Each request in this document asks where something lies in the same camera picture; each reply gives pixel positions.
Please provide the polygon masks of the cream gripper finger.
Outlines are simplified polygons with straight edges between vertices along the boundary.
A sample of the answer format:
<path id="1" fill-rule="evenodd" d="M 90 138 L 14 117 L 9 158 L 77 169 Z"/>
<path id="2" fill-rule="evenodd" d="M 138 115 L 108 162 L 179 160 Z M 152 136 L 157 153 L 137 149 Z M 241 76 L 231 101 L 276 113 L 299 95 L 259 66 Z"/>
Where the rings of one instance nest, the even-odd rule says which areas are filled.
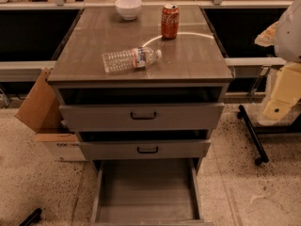
<path id="1" fill-rule="evenodd" d="M 277 30 L 277 23 L 271 24 L 267 27 L 260 35 L 255 39 L 255 43 L 262 47 L 272 46 L 274 44 L 274 39 Z"/>
<path id="2" fill-rule="evenodd" d="M 301 63 L 287 62 L 278 72 L 269 100 L 262 114 L 280 121 L 301 100 Z"/>

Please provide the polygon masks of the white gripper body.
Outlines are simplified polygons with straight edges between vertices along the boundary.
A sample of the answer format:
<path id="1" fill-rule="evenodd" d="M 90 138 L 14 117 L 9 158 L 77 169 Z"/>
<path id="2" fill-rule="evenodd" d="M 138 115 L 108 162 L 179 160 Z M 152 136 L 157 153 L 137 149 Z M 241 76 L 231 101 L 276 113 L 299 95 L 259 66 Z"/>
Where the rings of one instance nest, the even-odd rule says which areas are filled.
<path id="1" fill-rule="evenodd" d="M 294 0 L 280 16 L 274 50 L 286 61 L 301 62 L 301 0 Z"/>

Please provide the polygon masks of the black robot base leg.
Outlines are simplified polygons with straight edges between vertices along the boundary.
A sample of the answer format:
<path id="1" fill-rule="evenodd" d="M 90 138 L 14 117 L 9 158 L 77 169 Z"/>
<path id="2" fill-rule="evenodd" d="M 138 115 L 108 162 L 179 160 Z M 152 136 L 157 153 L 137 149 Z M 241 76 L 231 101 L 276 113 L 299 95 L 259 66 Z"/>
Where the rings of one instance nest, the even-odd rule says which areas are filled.
<path id="1" fill-rule="evenodd" d="M 239 105 L 239 112 L 237 114 L 237 118 L 244 120 L 244 122 L 246 124 L 246 128 L 247 128 L 249 134 L 251 135 L 253 142 L 256 146 L 256 149 L 259 153 L 259 156 L 255 159 L 255 165 L 260 166 L 262 163 L 268 163 L 269 158 L 268 158 L 264 148 L 261 145 L 261 141 L 259 140 L 259 138 L 255 132 L 255 129 L 252 125 L 250 118 L 248 117 L 248 115 L 246 113 L 245 108 L 242 105 Z"/>

